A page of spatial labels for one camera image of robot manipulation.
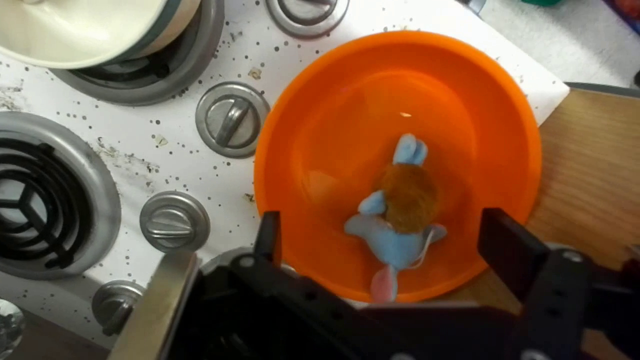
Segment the cooking pot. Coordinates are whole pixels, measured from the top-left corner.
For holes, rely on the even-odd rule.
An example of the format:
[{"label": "cooking pot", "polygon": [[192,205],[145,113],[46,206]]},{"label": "cooking pot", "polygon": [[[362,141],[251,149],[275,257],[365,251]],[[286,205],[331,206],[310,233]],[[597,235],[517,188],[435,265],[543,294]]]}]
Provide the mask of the cooking pot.
[{"label": "cooking pot", "polygon": [[190,24],[201,0],[2,0],[0,54],[78,71],[154,54]]}]

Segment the blue plush toy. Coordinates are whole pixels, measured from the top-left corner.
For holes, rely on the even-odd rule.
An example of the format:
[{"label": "blue plush toy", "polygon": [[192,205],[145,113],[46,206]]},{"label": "blue plush toy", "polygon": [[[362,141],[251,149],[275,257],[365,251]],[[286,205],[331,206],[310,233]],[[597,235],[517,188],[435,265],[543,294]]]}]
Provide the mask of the blue plush toy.
[{"label": "blue plush toy", "polygon": [[[425,165],[429,149],[413,135],[404,135],[397,147],[395,165]],[[362,238],[375,257],[384,265],[372,278],[375,303],[395,303],[399,294],[399,272],[406,268],[418,268],[432,243],[446,236],[442,225],[430,225],[421,233],[399,233],[384,221],[388,206],[384,193],[376,191],[365,199],[359,206],[359,215],[348,219],[345,231]]]}]

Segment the wooden surface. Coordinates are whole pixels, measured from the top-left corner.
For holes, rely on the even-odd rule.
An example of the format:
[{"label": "wooden surface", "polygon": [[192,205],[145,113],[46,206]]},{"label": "wooden surface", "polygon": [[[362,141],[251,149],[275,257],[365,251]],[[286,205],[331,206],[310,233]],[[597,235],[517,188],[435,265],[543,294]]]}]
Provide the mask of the wooden surface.
[{"label": "wooden surface", "polygon": [[[529,231],[619,268],[640,243],[640,99],[575,91],[540,135],[543,188]],[[442,301],[521,309],[493,272]],[[624,358],[600,334],[588,334],[587,348]]]}]

